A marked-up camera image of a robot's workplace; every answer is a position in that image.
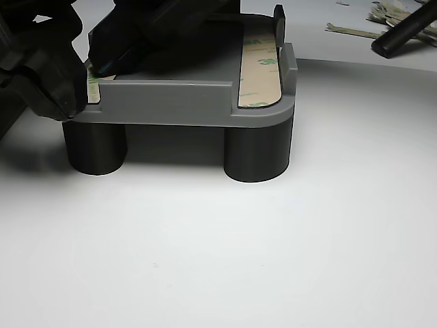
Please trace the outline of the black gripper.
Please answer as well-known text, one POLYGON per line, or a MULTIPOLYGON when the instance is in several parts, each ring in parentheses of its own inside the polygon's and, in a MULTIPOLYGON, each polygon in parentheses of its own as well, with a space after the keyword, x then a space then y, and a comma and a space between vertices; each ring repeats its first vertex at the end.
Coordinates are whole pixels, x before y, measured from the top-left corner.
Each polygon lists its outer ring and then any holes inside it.
POLYGON ((181 71, 191 37, 153 46, 138 41, 142 33, 175 33, 195 29, 215 14, 240 12, 239 1, 115 1, 114 8, 89 33, 89 61, 93 73, 110 76, 181 71))

